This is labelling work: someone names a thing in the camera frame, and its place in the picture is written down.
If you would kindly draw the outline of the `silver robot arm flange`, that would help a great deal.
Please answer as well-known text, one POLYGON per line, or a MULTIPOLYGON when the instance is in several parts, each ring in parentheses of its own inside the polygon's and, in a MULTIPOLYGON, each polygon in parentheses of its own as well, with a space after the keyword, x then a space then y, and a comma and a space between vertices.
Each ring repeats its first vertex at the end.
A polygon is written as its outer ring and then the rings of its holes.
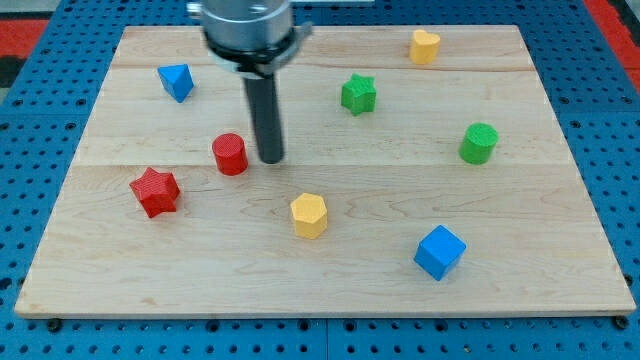
POLYGON ((246 79, 266 79, 290 63, 312 34, 295 25, 288 0, 194 0, 189 17, 200 22, 210 56, 246 79))

